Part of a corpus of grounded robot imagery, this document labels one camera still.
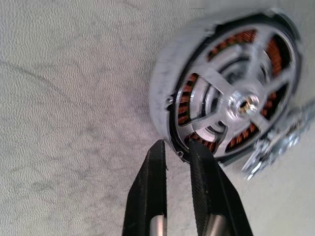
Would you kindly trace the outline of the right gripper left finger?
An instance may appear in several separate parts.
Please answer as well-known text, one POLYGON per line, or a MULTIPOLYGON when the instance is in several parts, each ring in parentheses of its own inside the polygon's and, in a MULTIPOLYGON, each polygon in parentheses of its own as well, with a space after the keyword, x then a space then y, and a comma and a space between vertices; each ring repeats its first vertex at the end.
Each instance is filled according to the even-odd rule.
POLYGON ((122 235, 167 235, 165 143, 156 141, 129 190, 122 235))

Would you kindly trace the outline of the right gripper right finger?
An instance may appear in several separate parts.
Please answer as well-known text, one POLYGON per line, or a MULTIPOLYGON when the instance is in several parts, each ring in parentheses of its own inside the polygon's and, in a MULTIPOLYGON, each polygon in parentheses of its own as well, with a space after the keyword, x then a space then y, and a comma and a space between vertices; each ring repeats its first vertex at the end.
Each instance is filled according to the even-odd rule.
POLYGON ((240 196, 210 150, 189 142, 193 208, 199 236, 252 236, 240 196))

